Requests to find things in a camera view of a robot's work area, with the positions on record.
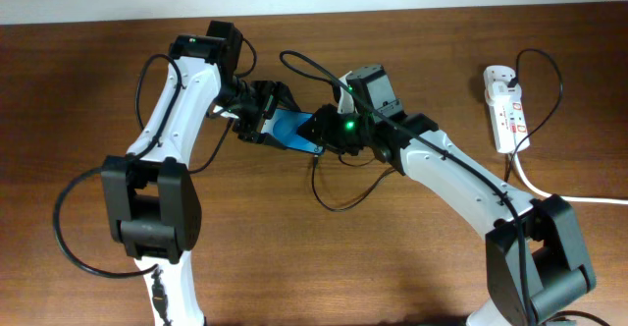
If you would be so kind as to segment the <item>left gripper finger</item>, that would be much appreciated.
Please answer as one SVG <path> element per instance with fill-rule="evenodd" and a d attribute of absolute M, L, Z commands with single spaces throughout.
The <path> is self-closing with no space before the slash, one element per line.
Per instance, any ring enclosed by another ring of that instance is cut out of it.
<path fill-rule="evenodd" d="M 286 84 L 282 82 L 277 82 L 275 86 L 275 93 L 278 99 L 278 103 L 284 106 L 286 109 L 288 109 L 289 111 L 294 111 L 294 112 L 301 111 L 289 87 Z"/>
<path fill-rule="evenodd" d="M 278 139 L 270 134 L 261 134 L 258 132 L 243 132 L 239 134 L 239 139 L 251 144 L 260 144 L 271 146 L 278 149 L 287 149 Z"/>

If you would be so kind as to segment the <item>blue Galaxy smartphone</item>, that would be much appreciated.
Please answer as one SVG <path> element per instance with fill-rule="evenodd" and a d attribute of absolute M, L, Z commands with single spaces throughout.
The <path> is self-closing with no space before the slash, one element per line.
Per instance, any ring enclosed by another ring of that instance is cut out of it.
<path fill-rule="evenodd" d="M 271 119 L 264 121 L 261 133 L 272 136 L 287 149 L 321 155 L 324 153 L 322 146 L 297 133 L 299 126 L 303 125 L 311 117 L 311 113 L 277 109 Z"/>

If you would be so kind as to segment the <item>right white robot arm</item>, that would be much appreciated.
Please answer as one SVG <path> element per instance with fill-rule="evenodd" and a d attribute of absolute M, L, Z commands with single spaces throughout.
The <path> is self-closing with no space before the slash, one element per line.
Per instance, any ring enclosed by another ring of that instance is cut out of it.
<path fill-rule="evenodd" d="M 490 298 L 469 325 L 543 325 L 596 284 L 575 210 L 537 199 L 464 154 L 423 114 L 408 114 L 384 68 L 334 80 L 336 103 L 300 125 L 300 136 L 338 154 L 369 147 L 382 163 L 437 194 L 486 244 Z"/>

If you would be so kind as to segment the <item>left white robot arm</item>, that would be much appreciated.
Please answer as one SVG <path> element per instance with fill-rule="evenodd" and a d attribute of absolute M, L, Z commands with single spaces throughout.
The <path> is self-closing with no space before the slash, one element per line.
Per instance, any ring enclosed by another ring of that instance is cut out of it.
<path fill-rule="evenodd" d="M 101 174 L 109 226 L 143 275 L 157 325 L 204 325 L 191 251 L 202 208 L 188 168 L 208 114 L 229 118 L 239 138 L 280 147 L 258 127 L 281 107 L 299 109 L 278 81 L 246 83 L 236 73 L 243 36 L 234 24 L 210 23 L 203 35 L 180 35 L 166 59 L 168 78 L 147 124 L 123 157 Z"/>

